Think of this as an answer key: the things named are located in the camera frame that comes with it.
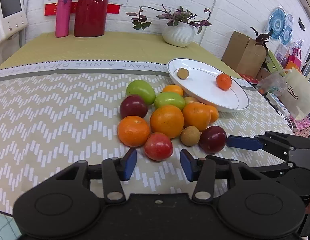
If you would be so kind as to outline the dark red plum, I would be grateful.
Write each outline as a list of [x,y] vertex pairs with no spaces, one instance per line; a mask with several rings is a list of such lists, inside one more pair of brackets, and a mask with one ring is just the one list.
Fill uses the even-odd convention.
[[201,133],[199,146],[206,154],[216,154],[226,145],[227,134],[220,126],[211,126]]
[[144,118],[147,115],[148,107],[139,95],[129,95],[121,103],[119,112],[122,118],[127,116]]

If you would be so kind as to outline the beige tote bag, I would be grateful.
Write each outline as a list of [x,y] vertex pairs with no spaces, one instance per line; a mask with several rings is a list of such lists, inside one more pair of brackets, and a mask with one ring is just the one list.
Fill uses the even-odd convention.
[[295,68],[287,71],[284,81],[279,100],[296,120],[302,120],[310,113],[310,82]]

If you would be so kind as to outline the small orange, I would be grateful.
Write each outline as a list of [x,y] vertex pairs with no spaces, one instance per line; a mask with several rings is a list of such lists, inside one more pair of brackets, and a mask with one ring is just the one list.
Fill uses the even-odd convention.
[[214,123],[218,120],[219,118],[219,112],[216,107],[212,105],[207,105],[209,111],[210,111],[210,123]]
[[163,88],[162,92],[174,92],[179,94],[180,96],[184,95],[183,89],[178,85],[167,85]]

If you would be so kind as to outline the small brown longan front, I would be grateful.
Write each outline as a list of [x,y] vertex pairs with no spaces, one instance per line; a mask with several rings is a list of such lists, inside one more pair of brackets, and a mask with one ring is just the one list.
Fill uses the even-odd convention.
[[179,68],[179,70],[177,71],[177,76],[180,79],[185,80],[189,77],[189,71],[185,68]]

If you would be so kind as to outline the red apple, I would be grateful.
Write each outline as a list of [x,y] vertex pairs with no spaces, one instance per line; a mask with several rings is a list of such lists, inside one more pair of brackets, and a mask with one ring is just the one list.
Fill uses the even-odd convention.
[[171,157],[173,145],[170,138],[159,132],[152,133],[144,144],[145,155],[154,161],[163,161]]

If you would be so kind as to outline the purple green trailing plant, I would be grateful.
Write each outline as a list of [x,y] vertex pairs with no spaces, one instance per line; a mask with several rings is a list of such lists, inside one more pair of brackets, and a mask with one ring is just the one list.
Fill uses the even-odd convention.
[[197,34],[200,34],[203,27],[211,26],[209,19],[211,16],[211,10],[209,8],[204,9],[204,13],[208,14],[208,17],[203,20],[197,19],[197,14],[193,14],[189,9],[183,9],[179,6],[175,11],[167,10],[163,5],[162,9],[156,9],[148,6],[139,7],[138,12],[126,12],[127,16],[131,17],[131,22],[133,24],[133,29],[135,30],[145,30],[151,25],[151,21],[148,20],[147,16],[143,14],[144,9],[151,9],[161,14],[157,15],[156,18],[159,20],[166,20],[166,25],[169,27],[176,27],[180,23],[188,24],[197,29]]

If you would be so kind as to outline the small orange back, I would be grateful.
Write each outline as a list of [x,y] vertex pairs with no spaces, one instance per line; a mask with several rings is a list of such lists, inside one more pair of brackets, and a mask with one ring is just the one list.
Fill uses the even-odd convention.
[[183,89],[178,85],[167,85],[163,88],[162,92],[174,92],[179,94],[180,96],[184,95]]

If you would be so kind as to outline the white ribbed plant pot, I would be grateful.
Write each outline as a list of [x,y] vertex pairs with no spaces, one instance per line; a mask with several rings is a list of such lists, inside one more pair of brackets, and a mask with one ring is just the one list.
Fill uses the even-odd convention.
[[177,26],[164,25],[162,37],[170,45],[177,47],[187,47],[195,36],[195,29],[192,25],[179,22]]

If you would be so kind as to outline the red envelope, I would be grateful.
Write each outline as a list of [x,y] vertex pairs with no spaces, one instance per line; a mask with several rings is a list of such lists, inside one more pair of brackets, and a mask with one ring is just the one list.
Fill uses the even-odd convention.
[[240,76],[246,80],[247,82],[251,83],[251,84],[258,84],[258,80],[252,76],[249,76],[249,75],[245,75],[245,74],[240,74]]

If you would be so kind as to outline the small brown longan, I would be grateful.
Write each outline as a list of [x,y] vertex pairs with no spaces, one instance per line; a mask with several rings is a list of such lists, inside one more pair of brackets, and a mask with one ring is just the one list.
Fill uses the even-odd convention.
[[180,134],[180,141],[188,147],[196,145],[200,140],[201,133],[195,126],[184,128]]
[[185,80],[189,77],[189,71],[185,68],[179,68],[179,70],[177,71],[177,76],[180,79]]

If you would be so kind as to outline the clear plastic bag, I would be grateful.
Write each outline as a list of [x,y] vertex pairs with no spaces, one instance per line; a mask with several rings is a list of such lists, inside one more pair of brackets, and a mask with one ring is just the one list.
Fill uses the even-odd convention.
[[281,96],[287,89],[286,73],[290,70],[279,70],[268,77],[260,80],[256,85],[256,90],[262,94],[267,93],[274,94],[275,96]]

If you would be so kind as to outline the mandarin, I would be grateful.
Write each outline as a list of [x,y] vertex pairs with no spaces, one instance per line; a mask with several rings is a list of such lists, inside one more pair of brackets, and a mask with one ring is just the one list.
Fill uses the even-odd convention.
[[232,79],[227,74],[221,73],[216,78],[216,84],[220,89],[226,91],[230,89],[232,85]]

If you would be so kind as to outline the large orange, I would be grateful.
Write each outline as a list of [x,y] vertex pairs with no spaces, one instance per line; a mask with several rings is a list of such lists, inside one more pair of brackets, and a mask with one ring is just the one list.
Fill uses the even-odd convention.
[[165,134],[170,139],[178,137],[184,127],[182,111],[173,105],[165,105],[156,109],[150,117],[150,126],[153,133]]

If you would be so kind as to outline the green mango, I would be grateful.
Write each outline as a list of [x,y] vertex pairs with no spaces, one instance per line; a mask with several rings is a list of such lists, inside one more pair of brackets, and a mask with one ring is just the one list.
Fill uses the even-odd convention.
[[147,105],[152,105],[156,98],[153,87],[144,80],[134,80],[129,83],[126,95],[138,95]]
[[179,108],[181,111],[186,106],[184,98],[174,92],[162,92],[154,100],[154,106],[156,109],[165,106],[173,105]]

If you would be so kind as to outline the white water dispenser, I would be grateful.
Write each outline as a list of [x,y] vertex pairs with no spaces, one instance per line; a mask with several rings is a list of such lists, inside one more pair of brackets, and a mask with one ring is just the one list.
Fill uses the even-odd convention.
[[24,0],[0,0],[0,65],[20,49],[20,31],[28,25]]

